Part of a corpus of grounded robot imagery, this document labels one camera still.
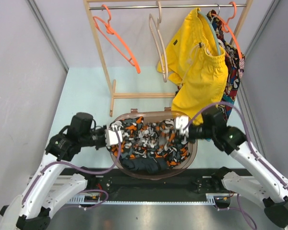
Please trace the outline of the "orange black camouflage shorts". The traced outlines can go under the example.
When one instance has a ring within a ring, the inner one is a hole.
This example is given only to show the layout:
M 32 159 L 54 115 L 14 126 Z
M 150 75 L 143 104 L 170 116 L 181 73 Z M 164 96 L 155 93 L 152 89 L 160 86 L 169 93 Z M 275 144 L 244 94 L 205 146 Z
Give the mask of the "orange black camouflage shorts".
M 117 120 L 112 123 L 120 131 L 129 131 L 129 143 L 121 144 L 120 161 L 123 159 L 163 158 L 170 169 L 189 158 L 186 138 L 178 135 L 174 119 L 144 122 L 144 117 Z

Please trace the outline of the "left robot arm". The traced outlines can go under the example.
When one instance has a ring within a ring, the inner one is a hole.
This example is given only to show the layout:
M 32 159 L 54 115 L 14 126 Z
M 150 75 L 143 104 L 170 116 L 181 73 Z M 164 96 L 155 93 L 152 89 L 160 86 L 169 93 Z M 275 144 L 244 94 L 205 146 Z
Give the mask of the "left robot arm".
M 121 130 L 122 125 L 118 122 L 96 128 L 92 115 L 83 112 L 74 115 L 71 123 L 50 139 L 39 168 L 24 192 L 2 207 L 0 230 L 45 230 L 53 216 L 72 197 L 94 190 L 95 177 L 110 172 L 112 167 L 92 171 L 77 167 L 71 161 L 85 147 L 99 149 L 121 146 Z M 74 175 L 69 182 L 50 194 L 57 177 L 66 167 L 74 168 Z

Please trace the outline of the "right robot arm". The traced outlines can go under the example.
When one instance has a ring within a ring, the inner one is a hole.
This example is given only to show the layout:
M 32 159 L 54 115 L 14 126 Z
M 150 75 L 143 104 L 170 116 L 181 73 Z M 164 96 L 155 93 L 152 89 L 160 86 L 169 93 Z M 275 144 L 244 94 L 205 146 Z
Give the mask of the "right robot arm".
M 245 179 L 230 169 L 220 168 L 212 179 L 217 192 L 226 189 L 237 193 L 264 210 L 268 219 L 279 228 L 288 227 L 288 178 L 281 174 L 253 145 L 248 128 L 241 131 L 228 126 L 215 103 L 200 110 L 203 123 L 194 125 L 186 117 L 177 119 L 176 128 L 188 141 L 212 139 L 214 145 L 239 162 L 256 182 Z

